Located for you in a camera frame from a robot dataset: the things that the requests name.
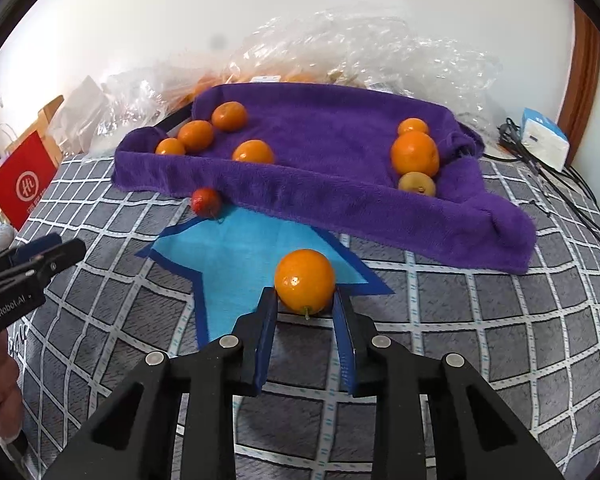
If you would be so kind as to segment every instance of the red fruit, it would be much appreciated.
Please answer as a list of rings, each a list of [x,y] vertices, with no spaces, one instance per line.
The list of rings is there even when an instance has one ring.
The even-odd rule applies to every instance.
[[[222,209],[222,199],[215,189],[201,187],[191,195],[191,209],[200,218],[218,218]]]

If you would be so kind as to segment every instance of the purple cloth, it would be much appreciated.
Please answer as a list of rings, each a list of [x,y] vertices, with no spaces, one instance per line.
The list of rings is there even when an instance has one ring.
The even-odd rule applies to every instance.
[[[523,273],[536,242],[530,218],[485,190],[476,156],[484,145],[438,105],[341,86],[249,83],[197,97],[194,119],[238,101],[240,132],[216,132],[200,156],[155,155],[159,127],[129,133],[116,150],[112,181],[123,190],[176,197],[213,187],[237,205],[422,254],[443,265]],[[396,189],[389,152],[398,124],[420,117],[440,150],[436,198]],[[275,165],[231,161],[248,139],[265,140]]]

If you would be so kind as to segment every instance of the yellow-green fruit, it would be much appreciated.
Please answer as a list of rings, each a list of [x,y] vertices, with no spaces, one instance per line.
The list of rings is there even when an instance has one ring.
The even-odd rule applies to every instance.
[[[433,180],[424,173],[417,171],[404,174],[398,181],[398,189],[427,196],[436,195],[436,185]]]

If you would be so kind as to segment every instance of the white circle logo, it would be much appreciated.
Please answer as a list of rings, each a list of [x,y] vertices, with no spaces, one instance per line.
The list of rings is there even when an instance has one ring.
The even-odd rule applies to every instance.
[[[38,176],[33,171],[25,171],[16,182],[16,195],[23,202],[31,202],[38,194]]]

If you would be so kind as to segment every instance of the blue and white tissue package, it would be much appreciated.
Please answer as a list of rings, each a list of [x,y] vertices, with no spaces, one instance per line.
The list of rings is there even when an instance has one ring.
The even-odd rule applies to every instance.
[[[523,146],[554,170],[562,171],[569,153],[569,141],[551,119],[525,108],[520,126]]]

